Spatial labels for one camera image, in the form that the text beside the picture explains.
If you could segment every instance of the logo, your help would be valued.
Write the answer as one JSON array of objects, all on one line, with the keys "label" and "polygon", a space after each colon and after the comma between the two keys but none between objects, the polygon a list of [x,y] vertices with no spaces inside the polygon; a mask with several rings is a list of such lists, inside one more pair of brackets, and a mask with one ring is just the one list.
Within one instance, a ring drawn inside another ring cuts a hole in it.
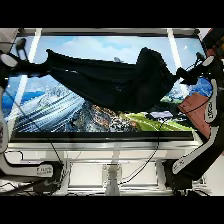
[{"label": "logo", "polygon": [[213,118],[213,112],[212,112],[212,102],[208,103],[208,117],[209,119]]}]

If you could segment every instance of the landscape image on screen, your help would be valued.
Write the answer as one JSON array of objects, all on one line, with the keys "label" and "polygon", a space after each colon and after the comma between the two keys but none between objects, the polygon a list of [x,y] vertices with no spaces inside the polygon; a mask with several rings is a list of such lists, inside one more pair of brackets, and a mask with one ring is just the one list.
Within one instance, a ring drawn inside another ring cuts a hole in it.
[{"label": "landscape image on screen", "polygon": [[[196,52],[204,54],[199,40],[176,39],[183,68],[195,62]],[[46,49],[51,49],[74,58],[135,64],[143,47],[160,52],[168,69],[175,74],[176,67],[167,37],[41,36],[34,63],[43,63],[47,59]],[[14,99],[20,80],[21,76],[9,79],[7,91]],[[189,131],[194,128],[193,125],[177,110],[184,100],[183,90],[189,95],[198,92],[203,96],[210,96],[212,92],[209,82],[202,78],[197,85],[190,87],[180,85],[178,81],[153,108],[137,114],[121,113],[93,105],[48,75],[28,79],[20,103],[26,116],[13,107],[7,94],[3,95],[2,103],[5,120],[15,119],[16,132]]]}]

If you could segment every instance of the red object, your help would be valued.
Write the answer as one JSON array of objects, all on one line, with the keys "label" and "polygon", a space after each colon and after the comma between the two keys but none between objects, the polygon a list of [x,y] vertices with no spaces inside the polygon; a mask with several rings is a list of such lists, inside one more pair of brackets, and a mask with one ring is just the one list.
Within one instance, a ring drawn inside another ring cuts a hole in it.
[{"label": "red object", "polygon": [[206,137],[210,136],[210,125],[205,121],[205,108],[206,104],[199,107],[198,109],[189,112],[198,106],[202,105],[208,100],[208,97],[202,96],[199,93],[193,93],[191,96],[187,96],[184,101],[178,106],[180,111],[188,117],[194,126]]}]

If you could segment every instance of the black garment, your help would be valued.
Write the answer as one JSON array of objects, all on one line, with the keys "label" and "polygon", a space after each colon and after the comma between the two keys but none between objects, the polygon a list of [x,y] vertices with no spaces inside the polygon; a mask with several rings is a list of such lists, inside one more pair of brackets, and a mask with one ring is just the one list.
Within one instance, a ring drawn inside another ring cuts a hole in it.
[{"label": "black garment", "polygon": [[147,111],[177,80],[161,54],[147,48],[141,50],[136,65],[47,52],[45,63],[54,79],[93,104],[115,111]]}]

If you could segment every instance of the grass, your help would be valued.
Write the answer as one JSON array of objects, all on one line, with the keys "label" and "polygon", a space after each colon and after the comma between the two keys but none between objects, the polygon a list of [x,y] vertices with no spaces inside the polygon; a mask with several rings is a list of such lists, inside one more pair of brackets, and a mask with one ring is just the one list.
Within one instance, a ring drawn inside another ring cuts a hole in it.
[{"label": "grass", "polygon": [[132,121],[135,121],[141,128],[142,131],[188,131],[192,130],[192,128],[188,128],[185,126],[182,126],[180,124],[177,124],[174,121],[168,121],[167,123],[163,123],[161,127],[161,122],[159,121],[153,121],[149,120],[144,117],[143,114],[122,114],[122,118],[128,118]]}]

